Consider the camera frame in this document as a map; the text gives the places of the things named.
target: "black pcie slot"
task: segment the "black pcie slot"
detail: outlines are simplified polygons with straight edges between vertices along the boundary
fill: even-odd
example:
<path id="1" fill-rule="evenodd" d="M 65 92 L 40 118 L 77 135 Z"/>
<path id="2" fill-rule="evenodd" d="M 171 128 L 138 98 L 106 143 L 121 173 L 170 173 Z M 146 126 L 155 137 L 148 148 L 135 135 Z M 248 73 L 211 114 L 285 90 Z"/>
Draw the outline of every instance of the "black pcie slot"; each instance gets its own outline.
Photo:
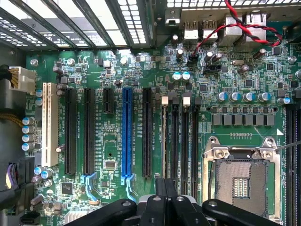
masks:
<path id="1" fill-rule="evenodd" d="M 83 175 L 95 172 L 95 90 L 84 89 Z"/>
<path id="2" fill-rule="evenodd" d="M 286 107 L 286 143 L 301 140 L 301 110 Z M 286 223 L 300 225 L 300 145 L 286 149 Z"/>
<path id="3" fill-rule="evenodd" d="M 198 107 L 192 112 L 191 141 L 191 196 L 198 198 Z"/>
<path id="4" fill-rule="evenodd" d="M 182 157 L 181 157 L 181 194 L 187 194 L 188 179 L 188 124 L 189 112 L 187 109 L 182 111 Z"/>
<path id="5" fill-rule="evenodd" d="M 151 150 L 152 150 L 152 104 L 151 88 L 144 88 L 143 96 L 143 177 L 151 176 Z"/>
<path id="6" fill-rule="evenodd" d="M 76 134 L 77 134 L 77 95 L 76 89 L 65 91 L 65 174 L 76 171 Z"/>
<path id="7" fill-rule="evenodd" d="M 171 112 L 171 179 L 177 185 L 177 168 L 178 168 L 178 143 L 179 143 L 179 107 L 178 105 L 172 106 Z"/>

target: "microchip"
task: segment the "microchip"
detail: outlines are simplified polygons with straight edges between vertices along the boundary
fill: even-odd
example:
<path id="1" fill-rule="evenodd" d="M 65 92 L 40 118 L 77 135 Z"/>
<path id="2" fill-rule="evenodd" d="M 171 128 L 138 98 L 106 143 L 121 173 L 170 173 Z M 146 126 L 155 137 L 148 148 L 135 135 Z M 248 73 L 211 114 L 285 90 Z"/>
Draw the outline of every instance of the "microchip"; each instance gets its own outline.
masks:
<path id="1" fill-rule="evenodd" d="M 264 114 L 268 114 L 269 113 L 269 108 L 268 107 L 264 107 L 263 108 L 263 113 Z"/>
<path id="2" fill-rule="evenodd" d="M 206 84 L 201 84 L 199 86 L 199 91 L 201 91 L 201 92 L 207 92 L 207 85 Z"/>
<path id="3" fill-rule="evenodd" d="M 222 66 L 222 72 L 227 73 L 228 72 L 228 67 L 227 66 Z"/>
<path id="4" fill-rule="evenodd" d="M 257 114 L 257 113 L 258 113 L 258 107 L 254 107 L 254 108 L 253 108 L 253 113 L 254 113 L 254 114 Z"/>
<path id="5" fill-rule="evenodd" d="M 252 87 L 253 86 L 253 80 L 246 80 L 246 87 Z"/>
<path id="6" fill-rule="evenodd" d="M 167 84 L 167 89 L 168 90 L 173 90 L 174 89 L 174 84 L 173 83 L 168 83 Z"/>
<path id="7" fill-rule="evenodd" d="M 272 54 L 273 55 L 280 55 L 281 54 L 281 48 L 280 47 L 274 47 L 272 49 Z"/>
<path id="8" fill-rule="evenodd" d="M 273 70 L 274 64 L 267 64 L 267 70 Z"/>
<path id="9" fill-rule="evenodd" d="M 234 113 L 234 114 L 238 113 L 238 108 L 237 107 L 233 107 L 232 108 L 232 113 Z"/>
<path id="10" fill-rule="evenodd" d="M 297 88 L 299 83 L 297 81 L 291 81 L 291 88 Z"/>
<path id="11" fill-rule="evenodd" d="M 192 83 L 186 83 L 186 89 L 191 90 L 192 89 Z"/>
<path id="12" fill-rule="evenodd" d="M 62 194 L 73 194 L 73 184 L 71 182 L 62 182 Z"/>

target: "capacitor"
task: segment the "capacitor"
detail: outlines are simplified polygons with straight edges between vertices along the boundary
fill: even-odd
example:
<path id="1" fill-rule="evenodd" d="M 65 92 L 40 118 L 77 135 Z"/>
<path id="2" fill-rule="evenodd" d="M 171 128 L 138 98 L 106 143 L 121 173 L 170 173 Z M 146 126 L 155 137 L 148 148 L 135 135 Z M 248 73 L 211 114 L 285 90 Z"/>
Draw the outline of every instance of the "capacitor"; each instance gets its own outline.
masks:
<path id="1" fill-rule="evenodd" d="M 244 101 L 253 101 L 254 100 L 254 94 L 253 93 L 244 93 L 243 94 L 243 100 Z"/>
<path id="2" fill-rule="evenodd" d="M 126 65 L 127 64 L 127 57 L 126 56 L 123 56 L 121 59 L 120 59 L 120 63 L 122 65 Z"/>
<path id="3" fill-rule="evenodd" d="M 24 134 L 33 133 L 34 131 L 35 131 L 35 127 L 33 125 L 31 125 L 31 126 L 23 126 L 22 127 L 22 132 Z"/>
<path id="4" fill-rule="evenodd" d="M 42 98 L 37 98 L 35 103 L 36 103 L 36 106 L 41 107 L 43 105 L 43 99 Z"/>
<path id="5" fill-rule="evenodd" d="M 36 120 L 33 117 L 25 117 L 25 118 L 22 119 L 22 123 L 25 126 L 32 125 L 32 124 L 35 123 L 35 121 Z"/>
<path id="6" fill-rule="evenodd" d="M 67 88 L 68 88 L 68 85 L 66 85 L 66 84 L 58 83 L 56 85 L 56 89 L 66 90 Z"/>
<path id="7" fill-rule="evenodd" d="M 253 58 L 255 60 L 259 59 L 260 57 L 262 57 L 263 55 L 266 54 L 266 50 L 264 48 L 261 48 L 260 50 L 258 50 L 256 53 L 253 54 Z"/>
<path id="8" fill-rule="evenodd" d="M 271 95 L 270 95 L 270 93 L 264 92 L 264 93 L 258 94 L 257 98 L 261 102 L 269 101 L 269 100 L 271 100 Z"/>
<path id="9" fill-rule="evenodd" d="M 289 97 L 284 97 L 284 98 L 279 98 L 277 102 L 280 105 L 289 105 L 292 102 L 292 99 Z"/>
<path id="10" fill-rule="evenodd" d="M 33 142 L 29 142 L 29 143 L 24 143 L 22 144 L 22 150 L 23 151 L 30 151 L 35 147 L 35 144 Z"/>
<path id="11" fill-rule="evenodd" d="M 68 65 L 68 66 L 74 66 L 74 65 L 75 65 L 75 60 L 72 59 L 72 58 L 68 59 L 68 60 L 67 60 L 67 65 Z"/>
<path id="12" fill-rule="evenodd" d="M 217 98 L 218 101 L 224 101 L 228 98 L 228 94 L 225 93 L 225 92 L 221 92 L 217 95 L 216 98 Z"/>
<path id="13" fill-rule="evenodd" d="M 56 95 L 58 95 L 59 97 L 62 97 L 65 95 L 65 92 L 59 89 L 56 91 Z"/>
<path id="14" fill-rule="evenodd" d="M 38 66 L 38 64 L 39 64 L 39 62 L 38 62 L 37 59 L 32 59 L 32 60 L 30 61 L 30 65 L 33 66 L 33 67 Z"/>
<path id="15" fill-rule="evenodd" d="M 175 57 L 178 59 L 178 60 L 180 60 L 180 59 L 182 59 L 182 57 L 183 57 L 183 49 L 178 49 L 177 50 L 177 54 L 175 55 Z"/>
<path id="16" fill-rule="evenodd" d="M 35 175 L 40 175 L 43 171 L 45 171 L 46 168 L 42 166 L 37 166 L 34 168 L 33 172 Z"/>
<path id="17" fill-rule="evenodd" d="M 43 90 L 37 89 L 37 90 L 36 90 L 36 96 L 37 96 L 37 97 L 42 97 L 42 96 L 43 96 Z"/>
<path id="18" fill-rule="evenodd" d="M 230 101 L 238 101 L 240 99 L 240 94 L 237 92 L 231 93 L 229 95 L 229 100 Z"/>
<path id="19" fill-rule="evenodd" d="M 42 201 L 44 201 L 44 196 L 42 194 L 38 194 L 36 197 L 30 200 L 30 204 L 34 206 Z"/>
<path id="20" fill-rule="evenodd" d="M 183 81 L 189 81 L 189 79 L 190 79 L 190 73 L 189 72 L 184 72 L 182 74 L 182 80 Z"/>
<path id="21" fill-rule="evenodd" d="M 43 178 L 40 175 L 36 175 L 36 176 L 32 177 L 32 182 L 33 183 L 38 183 L 41 180 L 43 180 Z"/>
<path id="22" fill-rule="evenodd" d="M 239 74 L 245 73 L 249 70 L 249 66 L 248 65 L 242 65 L 240 68 L 237 69 L 237 72 Z"/>
<path id="23" fill-rule="evenodd" d="M 175 72 L 173 74 L 173 80 L 178 81 L 181 79 L 181 74 L 179 72 Z"/>
<path id="24" fill-rule="evenodd" d="M 222 55 L 221 55 L 220 53 L 216 53 L 216 54 L 212 57 L 211 61 L 212 61 L 212 62 L 216 62 L 216 61 L 220 60 L 221 58 L 222 58 Z"/>
<path id="25" fill-rule="evenodd" d="M 62 68 L 53 67 L 52 70 L 53 70 L 53 72 L 57 73 L 58 75 L 63 75 L 64 74 L 64 70 Z"/>
<path id="26" fill-rule="evenodd" d="M 43 179 L 50 178 L 50 177 L 52 177 L 52 175 L 53 175 L 53 170 L 51 168 L 49 168 L 41 173 L 41 177 Z"/>
<path id="27" fill-rule="evenodd" d="M 63 152 L 65 150 L 65 145 L 63 144 L 63 145 L 59 145 L 56 149 L 55 149 L 55 151 L 56 152 Z"/>
<path id="28" fill-rule="evenodd" d="M 34 139 L 35 139 L 35 135 L 34 134 L 24 134 L 22 136 L 22 141 L 25 142 L 25 143 L 34 141 Z"/>
<path id="29" fill-rule="evenodd" d="M 301 70 L 296 71 L 295 75 L 298 79 L 301 79 Z"/>

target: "screw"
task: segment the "screw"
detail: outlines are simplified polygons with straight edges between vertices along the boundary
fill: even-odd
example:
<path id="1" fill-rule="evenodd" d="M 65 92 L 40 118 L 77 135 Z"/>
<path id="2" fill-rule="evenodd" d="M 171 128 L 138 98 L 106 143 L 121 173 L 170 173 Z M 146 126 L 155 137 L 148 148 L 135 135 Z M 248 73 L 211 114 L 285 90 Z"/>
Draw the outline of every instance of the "screw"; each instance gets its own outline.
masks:
<path id="1" fill-rule="evenodd" d="M 215 207 L 215 206 L 217 206 L 217 203 L 214 201 L 211 201 L 211 202 L 209 202 L 209 206 Z"/>
<path id="2" fill-rule="evenodd" d="M 155 196 L 152 199 L 155 200 L 155 201 L 160 201 L 161 200 L 161 198 L 159 196 Z"/>
<path id="3" fill-rule="evenodd" d="M 179 201 L 179 202 L 182 202 L 182 201 L 184 201 L 185 199 L 182 197 L 182 196 L 178 196 L 177 197 L 177 201 Z"/>
<path id="4" fill-rule="evenodd" d="M 125 201 L 124 203 L 122 203 L 123 206 L 130 206 L 131 203 L 129 201 Z"/>

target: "black connector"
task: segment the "black connector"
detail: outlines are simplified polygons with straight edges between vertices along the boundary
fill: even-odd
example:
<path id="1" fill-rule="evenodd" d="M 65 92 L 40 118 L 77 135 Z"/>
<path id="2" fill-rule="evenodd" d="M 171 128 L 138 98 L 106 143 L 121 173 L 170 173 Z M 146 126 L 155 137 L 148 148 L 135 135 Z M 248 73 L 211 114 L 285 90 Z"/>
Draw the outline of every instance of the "black connector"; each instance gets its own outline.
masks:
<path id="1" fill-rule="evenodd" d="M 83 175 L 95 172 L 95 90 L 84 89 Z"/>
<path id="2" fill-rule="evenodd" d="M 77 134 L 77 94 L 76 89 L 65 91 L 65 174 L 76 171 Z"/>
<path id="3" fill-rule="evenodd" d="M 152 150 L 152 102 L 151 88 L 143 88 L 143 144 L 142 144 L 142 175 L 151 176 Z"/>
<path id="4" fill-rule="evenodd" d="M 114 90 L 111 88 L 103 89 L 103 112 L 107 114 L 114 113 Z"/>

